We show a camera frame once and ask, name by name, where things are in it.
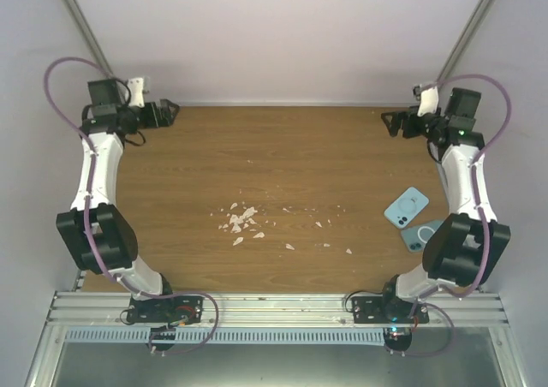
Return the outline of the light blue phone case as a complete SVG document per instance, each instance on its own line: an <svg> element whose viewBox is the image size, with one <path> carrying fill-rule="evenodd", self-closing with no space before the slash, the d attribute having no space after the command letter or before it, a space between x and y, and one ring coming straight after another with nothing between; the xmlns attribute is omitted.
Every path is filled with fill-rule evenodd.
<svg viewBox="0 0 548 387"><path fill-rule="evenodd" d="M410 187L384 210L384 217L398 229L404 229L428 204L429 199L421 191Z"/></svg>

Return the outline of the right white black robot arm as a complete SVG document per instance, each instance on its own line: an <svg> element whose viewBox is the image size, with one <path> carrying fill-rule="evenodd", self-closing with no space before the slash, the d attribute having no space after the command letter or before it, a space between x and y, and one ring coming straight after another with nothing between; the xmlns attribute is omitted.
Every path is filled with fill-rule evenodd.
<svg viewBox="0 0 548 387"><path fill-rule="evenodd" d="M441 167L449 215L442 223L409 227L428 200L408 188L384 212L402 232L409 250L420 252L420 264L384 285L380 315L402 323L415 315L418 304L438 291L465 297L485 283L511 237L491 208L483 163L486 144L473 130L479 92L456 88L445 110L438 106L434 85L416 86L418 104L405 111L382 114L390 136L422 136L431 158Z"/></svg>

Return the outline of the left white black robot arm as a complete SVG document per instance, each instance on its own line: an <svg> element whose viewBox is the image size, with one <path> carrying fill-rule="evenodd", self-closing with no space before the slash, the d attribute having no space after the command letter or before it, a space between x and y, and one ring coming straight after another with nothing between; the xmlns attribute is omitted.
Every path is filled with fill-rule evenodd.
<svg viewBox="0 0 548 387"><path fill-rule="evenodd" d="M180 110L163 98L147 102L146 77L106 79L87 84L91 102L81 112L83 161L69 211L57 215L63 242L81 271L112 278L158 322L176 314L176 300L165 277L139 255L134 230L116 207L119 163L133 135L171 126Z"/></svg>

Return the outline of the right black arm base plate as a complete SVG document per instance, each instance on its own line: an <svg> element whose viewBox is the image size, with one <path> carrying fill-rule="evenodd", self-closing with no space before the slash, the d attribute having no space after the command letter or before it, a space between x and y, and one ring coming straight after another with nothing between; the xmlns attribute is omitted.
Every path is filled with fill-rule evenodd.
<svg viewBox="0 0 548 387"><path fill-rule="evenodd" d="M393 296L354 292L342 302L343 308L351 313L355 324L427 324L428 311L419 307L411 313L413 303L401 301Z"/></svg>

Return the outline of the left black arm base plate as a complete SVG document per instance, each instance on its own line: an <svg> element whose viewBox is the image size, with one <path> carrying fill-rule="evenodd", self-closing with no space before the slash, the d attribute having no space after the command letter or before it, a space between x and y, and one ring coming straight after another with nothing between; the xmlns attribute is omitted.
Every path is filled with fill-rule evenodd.
<svg viewBox="0 0 548 387"><path fill-rule="evenodd" d="M177 296L165 300L148 299L129 301L119 319L125 325L167 324L185 325L199 323L204 298L196 295Z"/></svg>

